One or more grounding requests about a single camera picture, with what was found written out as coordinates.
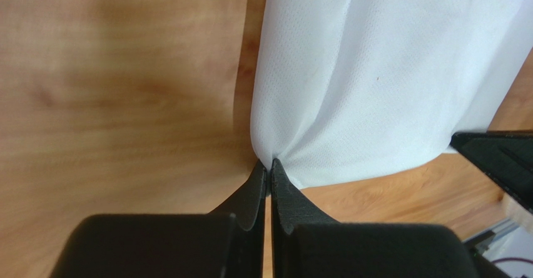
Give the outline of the white t shirt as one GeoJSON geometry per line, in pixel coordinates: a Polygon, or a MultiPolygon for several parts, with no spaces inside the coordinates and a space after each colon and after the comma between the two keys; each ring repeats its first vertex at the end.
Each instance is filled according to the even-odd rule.
{"type": "Polygon", "coordinates": [[[395,174],[484,132],[532,49],[532,0],[266,0],[251,142],[298,188],[395,174]]]}

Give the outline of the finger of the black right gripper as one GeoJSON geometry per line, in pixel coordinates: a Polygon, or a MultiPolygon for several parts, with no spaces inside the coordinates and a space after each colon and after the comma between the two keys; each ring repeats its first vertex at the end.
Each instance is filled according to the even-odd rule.
{"type": "Polygon", "coordinates": [[[532,212],[532,131],[458,132],[450,146],[532,212]]]}

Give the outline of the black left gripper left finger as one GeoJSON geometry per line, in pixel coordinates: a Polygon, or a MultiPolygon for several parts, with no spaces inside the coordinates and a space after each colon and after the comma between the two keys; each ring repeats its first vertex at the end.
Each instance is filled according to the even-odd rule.
{"type": "Polygon", "coordinates": [[[72,232],[52,277],[261,277],[267,171],[207,214],[99,214],[72,232]]]}

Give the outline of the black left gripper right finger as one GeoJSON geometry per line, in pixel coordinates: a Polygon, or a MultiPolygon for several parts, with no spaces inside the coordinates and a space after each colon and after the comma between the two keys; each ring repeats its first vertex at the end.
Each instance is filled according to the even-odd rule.
{"type": "Polygon", "coordinates": [[[270,170],[275,277],[504,277],[447,227],[342,223],[311,202],[279,160],[270,170]]]}

